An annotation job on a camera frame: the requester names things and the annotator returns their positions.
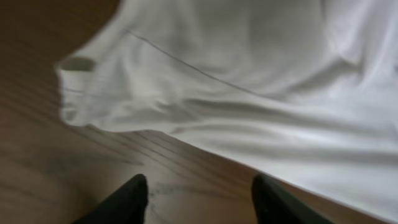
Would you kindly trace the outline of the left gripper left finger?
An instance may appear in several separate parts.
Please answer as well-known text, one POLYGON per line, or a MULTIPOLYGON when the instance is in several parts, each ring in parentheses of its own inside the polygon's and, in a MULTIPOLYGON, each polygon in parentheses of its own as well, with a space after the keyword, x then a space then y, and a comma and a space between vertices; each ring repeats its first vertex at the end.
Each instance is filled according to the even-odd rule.
POLYGON ((149 189, 143 174, 137 174, 73 224, 144 224, 149 189))

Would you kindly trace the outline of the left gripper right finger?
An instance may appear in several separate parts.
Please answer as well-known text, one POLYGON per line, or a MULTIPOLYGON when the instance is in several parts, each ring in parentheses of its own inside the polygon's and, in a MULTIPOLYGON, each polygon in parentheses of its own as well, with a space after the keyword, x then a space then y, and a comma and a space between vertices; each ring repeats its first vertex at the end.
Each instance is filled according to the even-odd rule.
POLYGON ((264 174, 253 178, 251 198, 258 224, 331 224, 264 174))

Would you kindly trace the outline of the white robot print t-shirt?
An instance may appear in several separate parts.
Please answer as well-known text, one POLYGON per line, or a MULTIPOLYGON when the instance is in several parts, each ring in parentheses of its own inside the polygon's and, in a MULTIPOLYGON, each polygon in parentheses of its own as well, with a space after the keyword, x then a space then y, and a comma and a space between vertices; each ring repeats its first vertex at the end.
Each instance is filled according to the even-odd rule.
POLYGON ((70 125, 162 131, 397 221, 396 1, 123 1, 56 71, 70 125))

